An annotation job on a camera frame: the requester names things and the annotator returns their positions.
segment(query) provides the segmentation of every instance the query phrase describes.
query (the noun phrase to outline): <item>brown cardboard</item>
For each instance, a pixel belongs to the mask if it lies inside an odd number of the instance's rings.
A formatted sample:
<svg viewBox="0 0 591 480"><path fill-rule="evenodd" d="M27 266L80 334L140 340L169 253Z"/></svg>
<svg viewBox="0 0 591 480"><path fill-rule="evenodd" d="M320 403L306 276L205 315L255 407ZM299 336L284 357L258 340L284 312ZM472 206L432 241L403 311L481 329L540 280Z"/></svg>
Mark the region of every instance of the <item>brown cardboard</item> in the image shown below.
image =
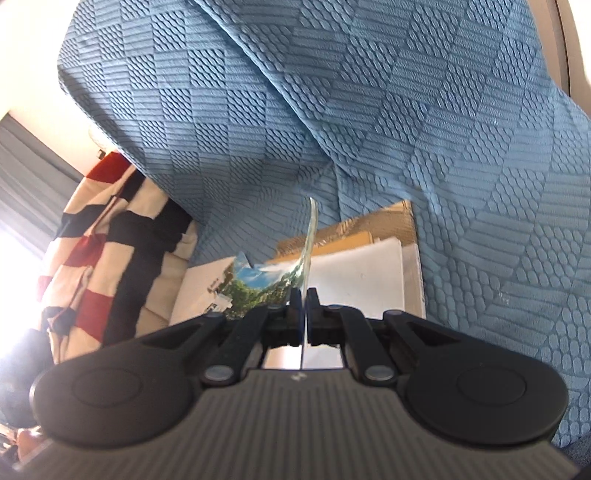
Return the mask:
<svg viewBox="0 0 591 480"><path fill-rule="evenodd" d="M345 220L318 230L314 246L321 247L361 232L369 232L374 242L395 236L400 240L403 247L416 244L417 234L414 228L414 216L410 201L403 200L363 217ZM305 239L305 237L300 236L279 242L275 251L275 259L286 255L299 257Z"/></svg>

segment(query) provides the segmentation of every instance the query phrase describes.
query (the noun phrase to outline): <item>blue fabric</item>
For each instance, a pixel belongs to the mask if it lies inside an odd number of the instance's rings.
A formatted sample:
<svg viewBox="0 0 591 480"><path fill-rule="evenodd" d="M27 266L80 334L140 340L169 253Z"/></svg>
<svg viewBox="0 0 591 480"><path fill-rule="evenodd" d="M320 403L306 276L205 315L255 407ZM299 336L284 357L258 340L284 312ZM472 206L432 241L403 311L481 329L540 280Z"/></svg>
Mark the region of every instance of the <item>blue fabric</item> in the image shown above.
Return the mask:
<svg viewBox="0 0 591 480"><path fill-rule="evenodd" d="M60 77L202 225L194 262L270 256L411 199L428 317L561 372L590 430L586 115L525 0L83 0Z"/></svg>

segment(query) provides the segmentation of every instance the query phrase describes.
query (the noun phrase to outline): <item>ridged gray surface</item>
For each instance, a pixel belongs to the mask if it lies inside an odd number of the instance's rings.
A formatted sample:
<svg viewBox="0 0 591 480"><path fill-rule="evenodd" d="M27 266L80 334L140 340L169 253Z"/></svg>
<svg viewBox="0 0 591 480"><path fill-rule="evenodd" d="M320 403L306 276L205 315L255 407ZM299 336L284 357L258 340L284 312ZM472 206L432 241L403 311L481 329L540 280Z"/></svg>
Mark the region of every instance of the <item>ridged gray surface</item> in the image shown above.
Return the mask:
<svg viewBox="0 0 591 480"><path fill-rule="evenodd" d="M349 371L253 371L208 390L153 442L116 451L52 443L31 480L566 480L577 468L548 443L487 452L421 428L392 391Z"/></svg>

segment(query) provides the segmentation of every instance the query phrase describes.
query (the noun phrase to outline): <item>sunlight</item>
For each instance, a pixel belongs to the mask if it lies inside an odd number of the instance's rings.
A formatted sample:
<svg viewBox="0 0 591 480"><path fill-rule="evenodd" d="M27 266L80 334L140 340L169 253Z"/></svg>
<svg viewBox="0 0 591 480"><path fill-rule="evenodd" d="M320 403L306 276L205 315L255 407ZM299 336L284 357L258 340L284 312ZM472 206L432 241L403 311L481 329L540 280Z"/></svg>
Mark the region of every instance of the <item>sunlight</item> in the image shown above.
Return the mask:
<svg viewBox="0 0 591 480"><path fill-rule="evenodd" d="M40 259L15 238L0 232L0 355L35 325L40 266Z"/></svg>

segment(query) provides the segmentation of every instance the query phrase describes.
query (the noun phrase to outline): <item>striped towel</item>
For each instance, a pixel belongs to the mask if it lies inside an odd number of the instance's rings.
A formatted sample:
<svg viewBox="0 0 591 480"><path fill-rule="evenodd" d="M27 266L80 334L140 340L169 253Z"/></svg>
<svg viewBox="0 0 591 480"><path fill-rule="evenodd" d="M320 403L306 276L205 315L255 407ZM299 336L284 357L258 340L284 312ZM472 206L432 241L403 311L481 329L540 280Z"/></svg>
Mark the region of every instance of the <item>striped towel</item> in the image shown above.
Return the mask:
<svg viewBox="0 0 591 480"><path fill-rule="evenodd" d="M119 153L68 202L38 279L54 361L168 326L196 225Z"/></svg>

